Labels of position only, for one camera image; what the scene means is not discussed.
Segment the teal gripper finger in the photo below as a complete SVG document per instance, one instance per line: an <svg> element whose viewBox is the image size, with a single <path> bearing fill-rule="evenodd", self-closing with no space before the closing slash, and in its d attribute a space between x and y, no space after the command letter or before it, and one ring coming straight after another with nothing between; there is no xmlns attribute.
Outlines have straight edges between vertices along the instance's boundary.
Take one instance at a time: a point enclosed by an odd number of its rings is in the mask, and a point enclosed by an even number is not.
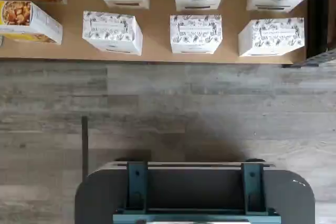
<svg viewBox="0 0 336 224"><path fill-rule="evenodd" d="M261 163L243 163L241 171L245 214L265 215L266 199L263 165Z"/></svg>
<svg viewBox="0 0 336 224"><path fill-rule="evenodd" d="M148 163L129 162L126 211L146 213L148 196Z"/></svg>

